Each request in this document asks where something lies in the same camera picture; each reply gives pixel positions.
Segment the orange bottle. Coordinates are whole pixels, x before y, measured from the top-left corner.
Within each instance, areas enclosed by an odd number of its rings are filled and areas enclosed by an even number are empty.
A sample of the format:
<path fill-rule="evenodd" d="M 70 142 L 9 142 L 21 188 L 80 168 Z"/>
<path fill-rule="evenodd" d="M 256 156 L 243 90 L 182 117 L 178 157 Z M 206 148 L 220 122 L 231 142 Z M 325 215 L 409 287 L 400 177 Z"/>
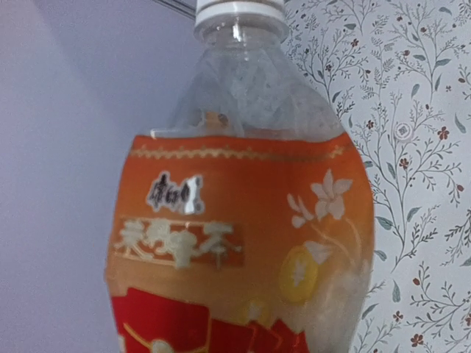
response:
<path fill-rule="evenodd" d="M 283 1 L 198 1 L 169 126 L 135 137 L 105 276 L 121 352 L 348 352 L 375 221 L 361 157 L 283 53 Z"/>

